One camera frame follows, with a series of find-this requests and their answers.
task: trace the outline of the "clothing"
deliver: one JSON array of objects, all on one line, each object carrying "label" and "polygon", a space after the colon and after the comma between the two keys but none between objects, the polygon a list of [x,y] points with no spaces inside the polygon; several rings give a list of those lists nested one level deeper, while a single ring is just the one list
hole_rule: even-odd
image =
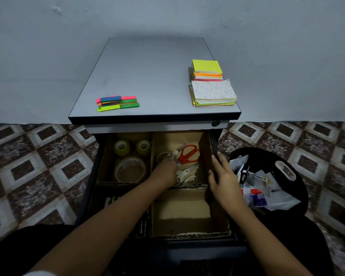
[{"label": "clothing", "polygon": [[[305,216],[283,210],[273,211],[259,219],[313,275],[333,275],[326,240],[315,223]],[[35,225],[5,237],[0,242],[0,275],[21,276],[27,273],[74,228],[67,225]],[[246,275],[249,270],[255,271],[256,275],[264,275],[250,250],[245,257],[232,261],[235,275]]]}]

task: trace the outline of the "finger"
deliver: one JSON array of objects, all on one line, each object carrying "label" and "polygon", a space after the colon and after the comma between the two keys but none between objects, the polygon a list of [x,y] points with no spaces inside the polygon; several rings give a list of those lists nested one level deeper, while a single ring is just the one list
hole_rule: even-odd
[{"label": "finger", "polygon": [[220,159],[221,165],[224,168],[225,171],[231,173],[231,167],[229,162],[226,160],[225,156],[221,152],[217,152],[217,156]]},{"label": "finger", "polygon": [[212,170],[208,171],[208,184],[210,185],[210,189],[212,193],[214,193],[217,187],[217,183],[216,183],[215,176]]},{"label": "finger", "polygon": [[218,162],[218,160],[216,159],[214,155],[212,155],[212,164],[218,176],[221,176],[226,173],[226,171],[224,170],[224,168],[221,166],[221,164]]}]

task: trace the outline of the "yellow sticky note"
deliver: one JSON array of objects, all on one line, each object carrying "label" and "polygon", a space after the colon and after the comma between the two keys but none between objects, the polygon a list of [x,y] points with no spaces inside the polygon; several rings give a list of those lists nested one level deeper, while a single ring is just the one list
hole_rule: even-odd
[{"label": "yellow sticky note", "polygon": [[99,107],[97,107],[97,112],[112,110],[112,109],[119,109],[119,108],[120,108],[119,104],[114,104],[112,106],[99,106]]},{"label": "yellow sticky note", "polygon": [[217,61],[193,60],[193,69],[195,73],[222,74],[222,70]]}]

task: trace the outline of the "drawer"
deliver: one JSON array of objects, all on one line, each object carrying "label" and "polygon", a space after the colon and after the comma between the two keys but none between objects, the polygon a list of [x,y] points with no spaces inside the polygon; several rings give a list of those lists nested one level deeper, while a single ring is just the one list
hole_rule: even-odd
[{"label": "drawer", "polygon": [[[179,147],[181,143],[189,142],[196,144],[197,146],[201,145],[208,145],[209,150],[216,151],[216,140],[218,139],[219,135],[221,134],[221,130],[210,130],[210,131],[195,131],[195,132],[155,132],[150,133],[149,137],[151,137],[152,143],[152,153],[151,156],[144,158],[146,167],[147,167],[147,176],[149,176],[150,172],[156,166],[156,155],[161,153],[165,150],[171,150]],[[133,189],[138,184],[131,184],[131,183],[120,183],[115,180],[115,172],[113,172],[115,167],[115,162],[118,160],[118,157],[113,152],[112,144],[115,142],[116,139],[121,138],[124,136],[120,136],[117,134],[101,134],[96,136],[100,146],[99,150],[96,155],[96,159],[94,162],[94,166],[91,171],[91,175],[89,177],[89,182],[86,188],[86,192],[83,197],[81,212],[77,219],[77,224],[81,224],[83,221],[87,220],[88,218],[92,217],[98,211],[101,211],[104,208],[105,200],[107,197],[119,197],[127,193],[129,190]],[[183,192],[189,193],[191,192],[206,192],[207,189],[207,165],[209,163],[204,162],[202,167],[197,173],[197,177],[201,181],[199,186],[193,186],[190,188],[172,188],[169,189],[169,192]],[[202,200],[200,198],[201,195],[198,195],[198,199],[195,200],[192,205],[202,205]],[[137,252],[138,248],[143,250],[147,246],[149,248],[149,254],[147,256],[155,255],[159,250],[180,250],[184,249],[187,252],[192,250],[192,248],[196,248],[203,252],[203,248],[211,248],[212,250],[208,250],[208,256],[212,258],[216,258],[217,252],[220,250],[224,250],[225,253],[221,254],[221,257],[234,257],[235,255],[241,255],[244,250],[244,238],[239,233],[238,228],[236,227],[235,223],[229,220],[230,224],[230,232],[225,234],[219,234],[215,231],[214,228],[209,228],[211,224],[209,224],[206,228],[209,228],[207,235],[194,235],[194,234],[187,234],[184,238],[175,238],[171,236],[166,236],[162,234],[164,232],[164,227],[168,227],[168,224],[162,225],[160,229],[153,229],[153,226],[158,224],[158,221],[153,224],[152,220],[158,216],[158,206],[157,204],[163,201],[166,201],[164,198],[159,198],[156,200],[152,206],[147,210],[145,215],[142,217],[137,223],[136,230],[132,232],[132,236],[124,243],[123,248],[133,247],[133,251]],[[176,207],[177,204],[169,204],[172,209],[174,209],[174,205]],[[206,208],[206,212],[216,211],[217,205],[214,205],[213,208],[210,206],[209,211]],[[202,219],[199,221],[203,224],[210,223],[209,220]],[[192,257],[191,253],[187,253],[184,257],[185,260],[190,260]]]}]

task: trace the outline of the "sticky note stack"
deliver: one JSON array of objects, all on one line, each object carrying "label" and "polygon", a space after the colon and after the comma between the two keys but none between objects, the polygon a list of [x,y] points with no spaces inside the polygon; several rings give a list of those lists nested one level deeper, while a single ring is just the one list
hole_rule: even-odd
[{"label": "sticky note stack", "polygon": [[193,60],[192,80],[222,81],[222,70],[217,61]]},{"label": "sticky note stack", "polygon": [[232,106],[237,101],[230,81],[192,81],[189,87],[194,106]]},{"label": "sticky note stack", "polygon": [[111,96],[99,98],[96,100],[98,104],[97,111],[106,111],[120,108],[139,107],[136,96],[122,97]]}]

